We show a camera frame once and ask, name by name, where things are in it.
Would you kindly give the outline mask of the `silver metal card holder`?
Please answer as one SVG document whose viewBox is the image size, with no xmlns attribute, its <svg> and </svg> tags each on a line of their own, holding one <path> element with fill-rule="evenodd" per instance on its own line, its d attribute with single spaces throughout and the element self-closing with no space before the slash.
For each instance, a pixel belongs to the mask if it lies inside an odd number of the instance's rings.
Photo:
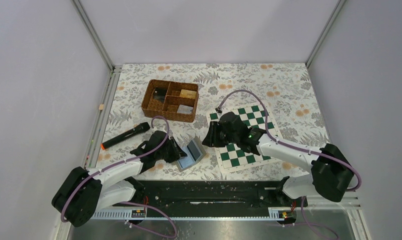
<svg viewBox="0 0 402 240">
<path fill-rule="evenodd" d="M 207 154 L 198 136 L 195 136 L 187 146 L 181 149 L 186 154 L 176 164 L 181 172 L 198 164 Z"/>
</svg>

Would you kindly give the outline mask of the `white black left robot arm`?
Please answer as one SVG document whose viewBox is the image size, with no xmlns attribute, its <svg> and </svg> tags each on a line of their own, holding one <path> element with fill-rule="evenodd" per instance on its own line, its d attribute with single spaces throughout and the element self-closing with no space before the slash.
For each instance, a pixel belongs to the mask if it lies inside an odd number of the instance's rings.
<svg viewBox="0 0 402 240">
<path fill-rule="evenodd" d="M 74 168 L 51 201 L 61 214 L 61 220 L 80 227 L 105 207 L 120 202 L 139 205 L 144 199 L 143 190 L 127 179 L 154 167 L 159 160 L 173 163 L 187 157 L 177 141 L 160 130 L 132 150 L 130 155 L 128 159 L 104 168 Z"/>
</svg>

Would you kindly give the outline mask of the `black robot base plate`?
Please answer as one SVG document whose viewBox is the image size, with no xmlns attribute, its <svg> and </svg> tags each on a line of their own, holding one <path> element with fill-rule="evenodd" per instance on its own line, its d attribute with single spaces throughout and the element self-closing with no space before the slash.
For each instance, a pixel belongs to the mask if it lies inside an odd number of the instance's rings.
<svg viewBox="0 0 402 240">
<path fill-rule="evenodd" d="M 283 195 L 279 181 L 135 180 L 131 202 L 156 207 L 172 218 L 260 218 L 269 209 L 308 206 Z"/>
</svg>

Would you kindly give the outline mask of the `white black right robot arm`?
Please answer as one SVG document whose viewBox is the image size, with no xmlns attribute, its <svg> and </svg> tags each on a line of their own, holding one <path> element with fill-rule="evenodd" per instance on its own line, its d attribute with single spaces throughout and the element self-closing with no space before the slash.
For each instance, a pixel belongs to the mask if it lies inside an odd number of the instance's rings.
<svg viewBox="0 0 402 240">
<path fill-rule="evenodd" d="M 281 141 L 264 129 L 248 127 L 233 112 L 210 122 L 202 144 L 210 148 L 235 144 L 245 153 L 276 158 L 307 171 L 307 175 L 285 177 L 280 181 L 275 198 L 282 206 L 288 206 L 300 197 L 316 194 L 339 203 L 356 174 L 335 145 L 328 143 L 317 148 Z"/>
</svg>

